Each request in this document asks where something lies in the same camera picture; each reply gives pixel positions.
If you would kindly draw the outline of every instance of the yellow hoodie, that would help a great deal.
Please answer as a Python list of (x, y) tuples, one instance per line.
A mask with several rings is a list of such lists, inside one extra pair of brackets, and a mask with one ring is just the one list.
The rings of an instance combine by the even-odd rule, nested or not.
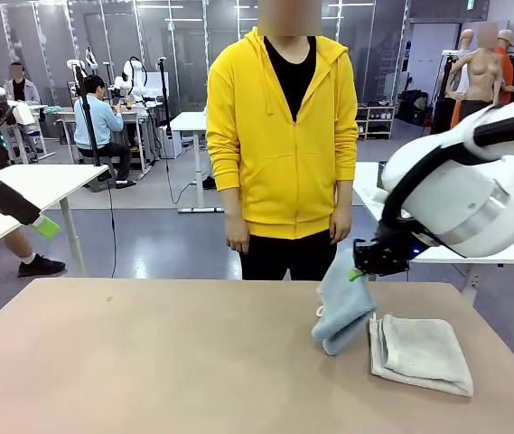
[(357, 97), (347, 48), (317, 37), (317, 66), (293, 122), (253, 29), (210, 68), (207, 141), (217, 188), (238, 187), (252, 235), (294, 240), (329, 229), (337, 181), (352, 181)]

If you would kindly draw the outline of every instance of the gray floor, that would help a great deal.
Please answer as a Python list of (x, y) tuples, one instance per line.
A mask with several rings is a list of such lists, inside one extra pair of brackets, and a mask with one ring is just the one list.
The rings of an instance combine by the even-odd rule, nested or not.
[[(390, 141), (360, 142), (359, 161), (387, 160), (408, 139), (419, 136), (421, 128), (396, 125), (395, 132), (394, 139)], [(58, 163), (59, 159), (66, 163), (65, 154), (61, 152), (67, 152), (65, 146), (61, 146), (58, 151), (55, 157), (44, 160), (45, 163)], [(189, 152), (171, 162), (174, 190), (176, 185), (186, 185), (192, 177), (192, 165), (187, 160), (191, 155), (192, 152)], [(168, 202), (170, 199), (166, 199), (169, 195), (165, 179), (164, 169), (157, 166), (140, 185), (125, 190), (126, 195), (124, 192), (113, 192), (117, 227), (115, 277), (239, 278), (238, 256), (224, 245), (221, 214), (180, 215), (170, 209), (143, 209), (173, 207)], [(193, 204), (193, 191), (188, 194), (190, 197), (186, 200)], [(185, 197), (182, 199), (183, 204), (187, 204)], [(74, 221), (89, 274), (110, 277), (114, 246), (110, 211), (104, 209), (109, 207), (107, 194), (82, 190), (75, 194), (71, 202), (75, 203), (76, 208), (85, 208), (74, 211)], [(354, 206), (353, 210), (353, 232), (350, 239), (370, 237), (375, 222), (362, 206)], [(48, 214), (62, 225), (60, 212), (50, 211)], [(65, 231), (52, 241), (45, 240), (34, 231), (26, 233), (38, 252), (50, 258), (65, 260), (69, 264), (65, 276), (76, 275)], [(344, 241), (340, 249), (349, 247), (350, 239)], [(0, 244), (0, 309), (31, 281), (29, 278), (17, 277), (17, 266), (18, 260)], [(455, 286), (463, 281), (461, 271), (449, 265), (416, 264), (409, 278), (411, 281), (443, 281)], [(405, 280), (406, 276), (388, 279)], [(475, 308), (514, 352), (514, 266), (481, 270), (481, 291)]]

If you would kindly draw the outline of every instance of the light blue towel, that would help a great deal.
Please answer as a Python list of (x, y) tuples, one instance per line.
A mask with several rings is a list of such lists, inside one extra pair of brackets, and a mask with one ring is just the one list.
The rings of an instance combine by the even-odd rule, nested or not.
[(352, 249), (338, 253), (317, 289), (323, 309), (313, 337), (322, 341), (328, 355), (337, 355), (351, 344), (376, 308), (365, 279), (350, 281), (354, 268)]

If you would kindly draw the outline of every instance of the person's left hand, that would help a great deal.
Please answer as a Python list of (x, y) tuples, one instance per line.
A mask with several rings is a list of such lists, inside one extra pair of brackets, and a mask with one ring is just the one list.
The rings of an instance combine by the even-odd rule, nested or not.
[(331, 244), (343, 241), (349, 236), (351, 227), (350, 206), (337, 206), (331, 216), (329, 233)]

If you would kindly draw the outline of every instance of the storage rack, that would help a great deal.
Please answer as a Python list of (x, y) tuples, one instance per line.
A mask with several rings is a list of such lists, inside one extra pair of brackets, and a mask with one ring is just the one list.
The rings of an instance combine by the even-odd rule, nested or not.
[[(369, 107), (358, 107), (357, 110), (357, 126), (359, 127), (359, 138), (367, 140), (368, 138), (391, 138), (391, 132), (393, 129), (393, 119), (395, 117), (394, 106), (369, 106)], [(369, 131), (369, 128), (373, 125), (386, 125), (387, 130), (384, 131)]]

